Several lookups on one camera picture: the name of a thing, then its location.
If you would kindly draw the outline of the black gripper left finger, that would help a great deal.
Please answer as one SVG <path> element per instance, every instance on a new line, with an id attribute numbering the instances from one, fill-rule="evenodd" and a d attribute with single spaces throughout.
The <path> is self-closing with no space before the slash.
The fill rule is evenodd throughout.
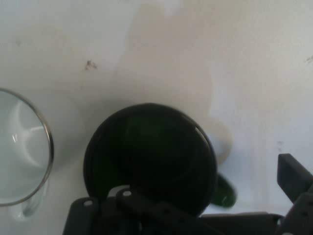
<path id="1" fill-rule="evenodd" d="M 100 202 L 75 200 L 69 209 L 65 235 L 218 235 L 220 231 L 166 202 L 152 202 L 130 189 Z"/>

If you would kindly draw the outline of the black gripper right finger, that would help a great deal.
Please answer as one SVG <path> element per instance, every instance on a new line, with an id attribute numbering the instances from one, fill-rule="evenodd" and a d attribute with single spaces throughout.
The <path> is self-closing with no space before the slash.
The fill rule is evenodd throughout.
<path id="1" fill-rule="evenodd" d="M 277 235 L 313 233 L 313 175 L 291 154 L 278 155 L 277 183 L 292 207 L 277 228 Z"/>

